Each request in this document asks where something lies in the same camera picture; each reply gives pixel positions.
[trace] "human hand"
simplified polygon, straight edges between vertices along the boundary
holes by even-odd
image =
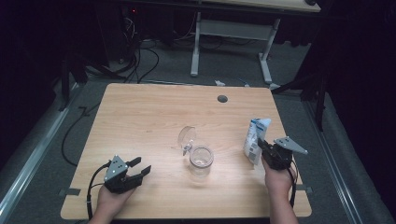
[[[99,189],[95,213],[89,223],[110,223],[134,191],[135,189],[130,189],[122,194],[118,194],[112,193],[105,186],[102,186]]]
[[[269,194],[277,197],[289,197],[292,181],[288,171],[271,169],[263,156],[262,165],[265,169],[265,186],[268,188]],[[290,168],[290,171],[293,174],[293,178],[295,178],[295,171],[292,168]]]
[[[265,169],[265,185],[268,188],[270,200],[270,222],[272,224],[297,224],[298,219],[289,203],[289,191],[292,185],[287,170],[274,170],[262,156],[262,165]],[[290,168],[293,178],[295,171]]]

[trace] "wooden table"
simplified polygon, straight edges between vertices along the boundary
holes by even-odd
[[[234,4],[246,7],[268,7],[281,10],[292,10],[301,12],[320,12],[320,6],[315,4],[309,6],[305,0],[202,0],[203,2],[214,2],[221,4]]]
[[[219,95],[228,98],[218,101]],[[118,218],[269,217],[262,165],[254,167],[242,149],[251,119],[270,118],[268,142],[285,136],[271,92],[264,88],[110,84],[70,185],[81,189],[65,198],[65,219],[87,218],[87,187],[93,173],[114,155],[142,157],[130,175],[152,165]],[[177,144],[185,126],[195,127],[215,159],[206,178],[189,171],[189,157]],[[94,183],[103,182],[105,171]],[[92,189],[95,209],[99,187]],[[294,211],[311,214],[306,193],[298,190]]]

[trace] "clear glass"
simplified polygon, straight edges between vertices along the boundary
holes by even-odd
[[[204,177],[209,175],[214,156],[208,147],[195,147],[190,154],[191,173],[195,176]]]
[[[178,135],[178,144],[183,150],[183,156],[192,148],[192,143],[196,137],[195,128],[191,126],[184,127]]]

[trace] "hole in table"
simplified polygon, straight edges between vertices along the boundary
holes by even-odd
[[[225,95],[220,95],[218,96],[218,101],[221,103],[226,103],[228,101],[228,98]]]

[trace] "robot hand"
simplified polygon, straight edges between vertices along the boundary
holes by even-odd
[[[289,137],[278,138],[274,142],[271,145],[265,140],[258,139],[258,146],[262,149],[262,155],[271,169],[284,170],[290,168],[292,151],[308,154],[307,150],[300,147]]]
[[[142,158],[137,157],[132,161],[124,162],[119,156],[115,156],[107,169],[105,186],[112,193],[123,193],[142,185],[143,177],[148,175],[151,166],[146,167],[138,175],[127,176],[128,167],[134,167]]]

